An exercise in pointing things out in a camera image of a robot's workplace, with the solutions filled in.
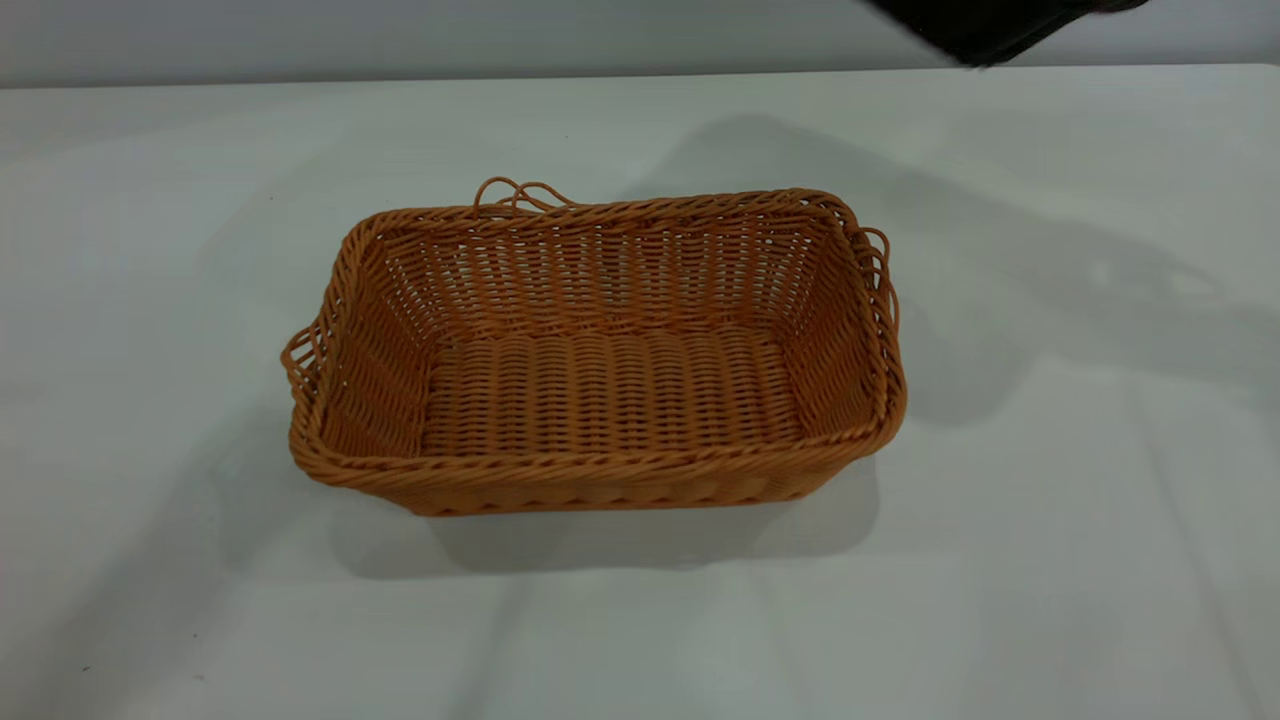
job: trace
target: dark object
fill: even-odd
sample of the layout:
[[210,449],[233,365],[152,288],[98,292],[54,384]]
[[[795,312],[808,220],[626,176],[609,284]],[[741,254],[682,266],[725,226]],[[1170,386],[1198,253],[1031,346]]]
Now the dark object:
[[872,0],[915,35],[972,65],[1007,63],[1089,13],[1147,0]]

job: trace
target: wicker basket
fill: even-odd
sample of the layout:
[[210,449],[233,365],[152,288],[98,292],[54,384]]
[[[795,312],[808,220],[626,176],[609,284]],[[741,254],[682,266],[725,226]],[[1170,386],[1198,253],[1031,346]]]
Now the wicker basket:
[[797,498],[902,421],[887,258],[813,190],[380,213],[282,355],[289,447],[420,515]]

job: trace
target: white table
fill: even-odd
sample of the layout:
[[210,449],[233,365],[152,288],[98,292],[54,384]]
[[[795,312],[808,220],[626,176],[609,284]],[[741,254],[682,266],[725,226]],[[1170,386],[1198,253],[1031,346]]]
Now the white table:
[[[342,236],[489,176],[810,186],[911,406],[794,505],[311,483]],[[0,92],[0,717],[1280,719],[1280,69]]]

